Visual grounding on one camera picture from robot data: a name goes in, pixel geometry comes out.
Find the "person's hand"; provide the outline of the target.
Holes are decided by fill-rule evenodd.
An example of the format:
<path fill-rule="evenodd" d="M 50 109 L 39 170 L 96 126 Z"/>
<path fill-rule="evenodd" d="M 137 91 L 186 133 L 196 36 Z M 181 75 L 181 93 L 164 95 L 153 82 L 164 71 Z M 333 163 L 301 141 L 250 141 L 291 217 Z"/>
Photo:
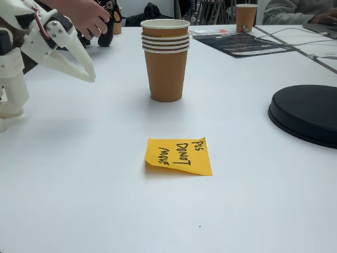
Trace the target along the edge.
<path fill-rule="evenodd" d="M 308 23 L 331 25 L 337 22 L 336 17 L 337 17 L 337 10 L 336 8 L 333 8 L 324 13 L 315 15 L 312 19 L 308 21 Z"/>
<path fill-rule="evenodd" d="M 69 18 L 86 39 L 107 33 L 110 14 L 97 2 L 69 1 L 69 4 Z"/>

